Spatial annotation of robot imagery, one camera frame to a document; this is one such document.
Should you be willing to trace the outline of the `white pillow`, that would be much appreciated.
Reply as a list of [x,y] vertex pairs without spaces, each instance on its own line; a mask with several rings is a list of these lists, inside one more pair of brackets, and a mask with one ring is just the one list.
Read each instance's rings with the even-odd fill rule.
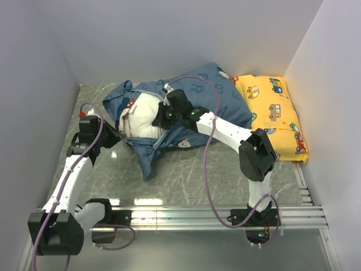
[[137,98],[125,97],[118,107],[116,128],[127,137],[158,139],[165,130],[153,126],[161,99],[148,93],[140,93]]

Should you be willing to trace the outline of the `blue cartoon mouse pillowcase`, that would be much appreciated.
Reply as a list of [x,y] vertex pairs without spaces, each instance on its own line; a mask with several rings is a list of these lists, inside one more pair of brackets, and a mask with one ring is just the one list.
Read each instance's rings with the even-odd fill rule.
[[137,86],[124,81],[103,99],[103,107],[137,154],[144,181],[161,150],[206,144],[215,117],[240,129],[252,122],[243,97],[216,63],[168,80]]

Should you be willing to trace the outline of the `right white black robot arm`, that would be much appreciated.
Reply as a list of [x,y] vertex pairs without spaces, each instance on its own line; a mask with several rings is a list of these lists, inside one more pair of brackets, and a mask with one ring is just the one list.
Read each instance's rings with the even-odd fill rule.
[[159,103],[159,110],[153,125],[170,128],[176,124],[216,139],[232,148],[239,156],[240,170],[249,181],[248,214],[237,227],[251,221],[260,226],[268,219],[268,212],[275,199],[271,196],[271,174],[276,154],[267,133],[263,129],[250,130],[232,124],[214,112],[195,107],[181,89],[170,85],[163,87],[165,100]]

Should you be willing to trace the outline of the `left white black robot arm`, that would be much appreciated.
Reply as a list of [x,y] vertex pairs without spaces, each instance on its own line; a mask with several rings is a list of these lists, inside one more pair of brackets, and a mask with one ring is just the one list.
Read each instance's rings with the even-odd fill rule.
[[78,127],[67,148],[64,169],[55,190],[41,211],[31,213],[28,218],[36,256],[78,255],[85,234],[93,226],[107,227],[113,222],[109,199],[90,199],[80,211],[76,211],[76,207],[101,150],[116,145],[121,140],[120,133],[102,118],[84,113]]

